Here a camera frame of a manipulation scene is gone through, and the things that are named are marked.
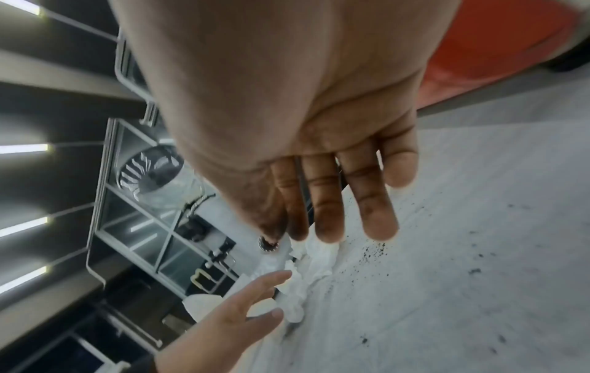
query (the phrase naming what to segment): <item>human hand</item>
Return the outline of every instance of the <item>human hand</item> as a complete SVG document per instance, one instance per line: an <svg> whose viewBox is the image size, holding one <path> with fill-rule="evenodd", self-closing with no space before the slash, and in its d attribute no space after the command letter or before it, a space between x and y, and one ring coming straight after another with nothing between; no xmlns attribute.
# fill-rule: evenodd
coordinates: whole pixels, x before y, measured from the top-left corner
<svg viewBox="0 0 590 373"><path fill-rule="evenodd" d="M385 184L416 175L414 100L459 0L112 2L179 150L268 240L307 236L298 157L319 238L344 234L335 156L367 235L394 236Z"/></svg>
<svg viewBox="0 0 590 373"><path fill-rule="evenodd" d="M291 271L269 273L226 299L155 357L158 373L225 373L242 353L272 332L283 320L280 308L246 319L253 304L271 298L275 286L291 277Z"/></svg>

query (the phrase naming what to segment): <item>red object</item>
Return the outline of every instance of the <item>red object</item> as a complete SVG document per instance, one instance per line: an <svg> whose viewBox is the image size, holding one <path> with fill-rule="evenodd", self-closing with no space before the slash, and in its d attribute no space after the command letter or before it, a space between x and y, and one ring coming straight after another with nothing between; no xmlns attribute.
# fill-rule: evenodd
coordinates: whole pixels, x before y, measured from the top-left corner
<svg viewBox="0 0 590 373"><path fill-rule="evenodd" d="M550 0L463 0L428 62L418 108L544 61L572 36L579 11Z"/></svg>

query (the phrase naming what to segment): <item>dark sleeve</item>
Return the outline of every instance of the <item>dark sleeve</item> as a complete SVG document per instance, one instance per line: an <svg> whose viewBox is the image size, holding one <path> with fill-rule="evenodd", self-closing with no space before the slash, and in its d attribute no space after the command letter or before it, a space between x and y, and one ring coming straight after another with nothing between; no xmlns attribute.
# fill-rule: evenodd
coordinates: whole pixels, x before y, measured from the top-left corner
<svg viewBox="0 0 590 373"><path fill-rule="evenodd" d="M154 357L147 355L144 358L139 359L131 368L127 369L125 373L158 373L155 369Z"/></svg>

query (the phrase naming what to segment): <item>fluorescent light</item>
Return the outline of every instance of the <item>fluorescent light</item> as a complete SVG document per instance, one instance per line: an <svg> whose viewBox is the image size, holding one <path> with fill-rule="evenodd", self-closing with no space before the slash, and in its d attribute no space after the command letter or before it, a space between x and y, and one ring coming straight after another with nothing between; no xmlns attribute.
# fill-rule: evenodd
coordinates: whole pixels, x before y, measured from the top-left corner
<svg viewBox="0 0 590 373"><path fill-rule="evenodd" d="M148 242L153 241L156 237L158 237L158 234L154 233L151 236L149 236L148 238L146 238L145 240L141 240L138 243L136 243L135 245L129 247L129 250L133 251L133 250L147 244Z"/></svg>
<svg viewBox="0 0 590 373"><path fill-rule="evenodd" d="M49 144L3 145L3 146L0 146L0 154L46 152L48 150L49 150Z"/></svg>
<svg viewBox="0 0 590 373"><path fill-rule="evenodd" d="M5 293L10 289L16 288L18 285L22 285L27 281L31 281L33 278L39 277L44 273L47 273L47 266L41 267L37 270L32 271L31 273L27 273L24 276L7 282L6 284L0 286L0 294Z"/></svg>
<svg viewBox="0 0 590 373"><path fill-rule="evenodd" d="M25 0L0 0L0 2L35 15L39 15L41 13L41 8L39 6Z"/></svg>
<svg viewBox="0 0 590 373"><path fill-rule="evenodd" d="M167 218L167 217L169 217L170 215L172 215L175 212L176 212L176 210L170 210L167 213L164 213L164 214L160 215L160 219ZM147 227L148 225L152 224L153 222L154 222L153 219L146 220L143 223L139 223L136 226L131 227L129 230L131 232L135 232L136 230L140 230L143 227Z"/></svg>
<svg viewBox="0 0 590 373"><path fill-rule="evenodd" d="M25 229L42 226L49 221L49 218L46 216L44 218L31 220L28 222L17 224L16 226L8 227L0 229L0 237L8 236L9 234L17 233Z"/></svg>

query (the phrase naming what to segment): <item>table surface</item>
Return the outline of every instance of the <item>table surface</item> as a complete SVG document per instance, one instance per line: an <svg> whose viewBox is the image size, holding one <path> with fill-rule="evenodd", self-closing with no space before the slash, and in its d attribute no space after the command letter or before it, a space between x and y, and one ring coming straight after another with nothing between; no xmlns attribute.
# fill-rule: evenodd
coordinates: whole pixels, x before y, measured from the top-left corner
<svg viewBox="0 0 590 373"><path fill-rule="evenodd" d="M420 130L399 234L368 240L346 188L334 275L250 372L588 372L588 116Z"/></svg>

